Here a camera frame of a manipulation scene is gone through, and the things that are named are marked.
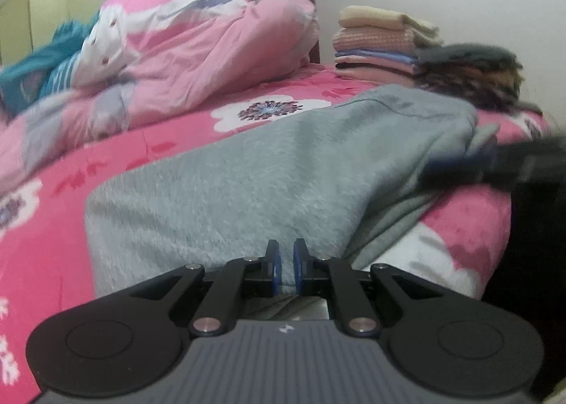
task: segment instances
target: black circular pad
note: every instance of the black circular pad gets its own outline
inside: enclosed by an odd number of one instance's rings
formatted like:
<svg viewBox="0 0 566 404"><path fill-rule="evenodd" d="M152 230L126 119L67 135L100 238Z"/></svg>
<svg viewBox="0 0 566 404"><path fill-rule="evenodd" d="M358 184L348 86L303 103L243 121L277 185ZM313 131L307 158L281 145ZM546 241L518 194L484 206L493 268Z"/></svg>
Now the black circular pad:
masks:
<svg viewBox="0 0 566 404"><path fill-rule="evenodd" d="M131 311L82 305L40 324L26 347L38 385L68 396L108 398L165 375L182 349L179 330L151 312L153 301L136 302L128 305L134 305Z"/></svg>
<svg viewBox="0 0 566 404"><path fill-rule="evenodd" d="M77 356L105 359L124 352L132 343L132 331L125 324L109 319L85 322L67 337L67 346Z"/></svg>
<svg viewBox="0 0 566 404"><path fill-rule="evenodd" d="M526 321L463 298L420 300L392 329L389 350L401 372L455 397L485 398L526 388L543 355Z"/></svg>
<svg viewBox="0 0 566 404"><path fill-rule="evenodd" d="M439 329L438 343L455 358L486 359L503 347L503 336L483 322L457 321Z"/></svg>

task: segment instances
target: cabinet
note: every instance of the cabinet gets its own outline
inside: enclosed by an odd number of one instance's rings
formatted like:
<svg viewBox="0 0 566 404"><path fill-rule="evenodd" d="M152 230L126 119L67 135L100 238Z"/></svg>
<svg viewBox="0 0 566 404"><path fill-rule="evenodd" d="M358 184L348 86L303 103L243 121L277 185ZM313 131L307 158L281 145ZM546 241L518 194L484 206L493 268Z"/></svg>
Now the cabinet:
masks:
<svg viewBox="0 0 566 404"><path fill-rule="evenodd" d="M0 6L0 58L15 64L51 42L69 19L89 22L106 0L8 0Z"/></svg>

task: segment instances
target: metal pin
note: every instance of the metal pin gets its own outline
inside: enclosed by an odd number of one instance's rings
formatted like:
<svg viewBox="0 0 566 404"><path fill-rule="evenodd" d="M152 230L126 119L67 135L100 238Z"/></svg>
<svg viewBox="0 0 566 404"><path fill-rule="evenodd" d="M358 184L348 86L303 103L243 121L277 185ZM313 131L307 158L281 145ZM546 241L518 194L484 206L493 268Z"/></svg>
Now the metal pin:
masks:
<svg viewBox="0 0 566 404"><path fill-rule="evenodd" d="M198 318L192 326L199 332L214 332L219 330L220 321L216 318Z"/></svg>
<svg viewBox="0 0 566 404"><path fill-rule="evenodd" d="M356 332L365 333L371 332L377 328L377 322L370 318L354 318L352 319L348 326L350 329Z"/></svg>

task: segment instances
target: gray fleece blanket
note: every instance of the gray fleece blanket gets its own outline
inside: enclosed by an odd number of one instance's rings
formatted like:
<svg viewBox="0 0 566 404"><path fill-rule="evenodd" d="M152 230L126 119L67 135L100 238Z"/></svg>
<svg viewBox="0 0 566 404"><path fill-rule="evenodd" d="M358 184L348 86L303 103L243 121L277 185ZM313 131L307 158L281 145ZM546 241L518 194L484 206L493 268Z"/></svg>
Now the gray fleece blanket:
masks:
<svg viewBox="0 0 566 404"><path fill-rule="evenodd" d="M361 269L430 206L418 189L429 156L463 155L495 131L476 128L463 100L391 85L124 173L87 200L96 291L260 256L270 239L288 291L297 237Z"/></svg>

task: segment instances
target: logo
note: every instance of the logo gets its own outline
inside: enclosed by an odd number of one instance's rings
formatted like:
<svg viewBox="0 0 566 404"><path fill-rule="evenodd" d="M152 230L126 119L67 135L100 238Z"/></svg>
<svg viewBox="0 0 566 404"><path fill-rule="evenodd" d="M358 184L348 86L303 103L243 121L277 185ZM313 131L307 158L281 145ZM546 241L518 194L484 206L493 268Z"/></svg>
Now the logo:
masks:
<svg viewBox="0 0 566 404"><path fill-rule="evenodd" d="M278 330L282 334L290 334L295 330L295 328L289 324L285 324L284 326L281 326Z"/></svg>

